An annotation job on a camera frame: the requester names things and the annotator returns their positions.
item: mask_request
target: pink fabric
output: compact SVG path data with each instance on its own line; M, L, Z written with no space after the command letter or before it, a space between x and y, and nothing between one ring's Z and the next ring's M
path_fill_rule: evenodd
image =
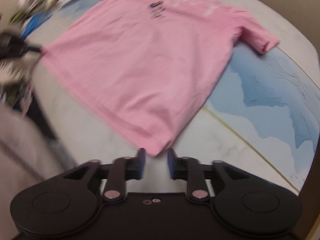
M218 0L103 0L46 47L42 62L106 123L156 155L211 94L239 37L259 53L278 44L248 12Z

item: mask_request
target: shirt sleeve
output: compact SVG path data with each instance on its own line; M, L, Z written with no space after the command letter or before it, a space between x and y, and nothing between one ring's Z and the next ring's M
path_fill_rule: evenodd
M242 28L241 39L259 53L264 54L279 44L279 40L263 28L248 11L234 8L233 17Z

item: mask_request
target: round table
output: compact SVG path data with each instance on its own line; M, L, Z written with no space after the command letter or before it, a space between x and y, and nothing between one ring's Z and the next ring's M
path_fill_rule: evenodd
M317 52L293 25L258 0L221 1L251 12L261 25L281 40L279 48L320 86ZM48 44L67 28L66 23L45 23L29 39ZM135 147L71 98L41 64L34 69L33 83L45 116L78 163L90 159L111 163L116 158L136 154ZM203 109L183 130L173 147L178 156L194 157L204 164L223 160L298 193L244 141ZM170 180L166 154L161 153L147 157L143 180L129 181L127 189L134 192L181 192L186 190L186 184Z

